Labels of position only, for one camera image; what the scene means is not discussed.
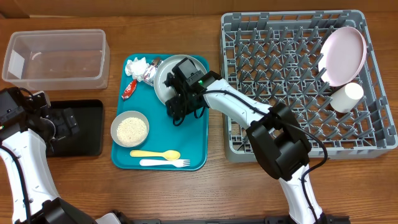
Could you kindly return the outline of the grey plate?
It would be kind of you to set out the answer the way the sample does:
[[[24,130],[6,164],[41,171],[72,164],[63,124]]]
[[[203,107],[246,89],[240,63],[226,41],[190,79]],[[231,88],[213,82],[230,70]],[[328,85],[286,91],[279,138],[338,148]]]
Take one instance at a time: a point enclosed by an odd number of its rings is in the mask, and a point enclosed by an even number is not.
[[[172,55],[162,61],[162,63],[157,67],[155,79],[154,79],[154,89],[155,94],[158,99],[165,104],[165,102],[176,95],[176,92],[171,87],[166,87],[164,81],[166,81],[167,74],[172,71],[174,66],[178,64],[184,58],[189,58],[193,61],[196,68],[201,70],[203,73],[208,73],[209,65],[208,62],[200,56],[197,55]]]

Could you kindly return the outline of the yellow plastic spoon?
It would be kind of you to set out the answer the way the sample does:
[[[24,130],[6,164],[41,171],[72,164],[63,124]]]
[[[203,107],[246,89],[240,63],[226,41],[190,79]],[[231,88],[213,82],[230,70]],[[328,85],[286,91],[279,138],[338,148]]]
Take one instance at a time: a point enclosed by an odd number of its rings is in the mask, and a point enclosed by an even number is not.
[[[132,150],[130,152],[131,157],[163,157],[168,161],[174,161],[180,158],[180,153],[174,150],[168,150],[165,152],[153,152],[143,150]]]

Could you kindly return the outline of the grey bowl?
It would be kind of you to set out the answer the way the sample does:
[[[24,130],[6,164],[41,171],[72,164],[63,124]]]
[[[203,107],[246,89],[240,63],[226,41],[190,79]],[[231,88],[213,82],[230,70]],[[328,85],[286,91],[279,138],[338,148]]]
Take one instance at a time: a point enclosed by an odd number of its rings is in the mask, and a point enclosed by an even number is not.
[[[117,130],[118,125],[121,123],[122,120],[124,120],[126,118],[130,118],[130,117],[139,118],[139,119],[143,120],[143,122],[145,122],[145,124],[146,124],[146,126],[148,128],[147,136],[145,137],[145,139],[140,144],[142,144],[146,140],[148,135],[149,135],[149,121],[148,121],[148,119],[142,113],[140,113],[138,111],[125,111],[125,112],[117,115],[117,117],[115,117],[115,119],[113,120],[113,122],[111,124],[111,136],[112,136],[112,139],[113,139],[113,141],[116,144],[118,144],[119,146],[122,146],[122,147],[128,147],[128,146],[123,145],[119,141],[119,139],[117,137],[117,134],[116,134],[116,130]]]

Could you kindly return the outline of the white plastic fork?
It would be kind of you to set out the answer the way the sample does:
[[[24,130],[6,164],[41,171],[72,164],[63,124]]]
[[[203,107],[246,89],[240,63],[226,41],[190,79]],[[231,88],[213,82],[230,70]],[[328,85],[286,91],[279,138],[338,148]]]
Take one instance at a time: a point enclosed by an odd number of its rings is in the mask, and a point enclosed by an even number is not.
[[[140,166],[174,166],[177,168],[190,166],[190,160],[188,159],[177,159],[174,161],[164,161],[158,159],[141,159],[139,161]]]

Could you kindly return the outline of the pink plate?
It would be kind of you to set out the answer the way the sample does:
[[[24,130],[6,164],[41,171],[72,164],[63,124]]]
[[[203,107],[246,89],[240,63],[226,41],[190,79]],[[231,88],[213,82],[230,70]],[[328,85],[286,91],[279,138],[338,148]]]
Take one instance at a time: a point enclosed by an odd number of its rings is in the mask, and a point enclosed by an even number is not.
[[[341,27],[326,39],[320,53],[323,57],[318,69],[325,69],[321,80],[330,86],[345,85],[359,74],[364,65],[366,41],[354,27]]]

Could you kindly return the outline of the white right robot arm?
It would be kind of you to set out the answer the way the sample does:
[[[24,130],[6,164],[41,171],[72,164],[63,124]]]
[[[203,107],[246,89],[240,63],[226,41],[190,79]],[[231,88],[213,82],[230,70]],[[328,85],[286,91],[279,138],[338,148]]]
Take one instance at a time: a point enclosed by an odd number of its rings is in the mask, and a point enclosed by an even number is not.
[[[188,75],[169,72],[163,84],[175,96],[165,105],[174,125],[199,108],[217,110],[245,129],[258,164],[277,179],[289,204],[295,223],[326,223],[309,179],[309,173],[322,164],[309,165],[312,149],[309,139],[317,137],[302,129],[293,112],[283,103],[262,104],[233,88],[213,71]]]

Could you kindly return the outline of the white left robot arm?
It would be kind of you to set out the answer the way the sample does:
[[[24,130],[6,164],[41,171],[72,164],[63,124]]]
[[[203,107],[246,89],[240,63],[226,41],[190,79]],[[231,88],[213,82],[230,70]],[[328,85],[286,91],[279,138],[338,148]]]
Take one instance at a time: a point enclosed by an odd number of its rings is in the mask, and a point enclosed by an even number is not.
[[[47,163],[47,150],[79,130],[70,108],[52,111],[43,91],[1,90],[1,159],[13,199],[13,223],[117,224],[117,212],[94,219],[60,198]]]

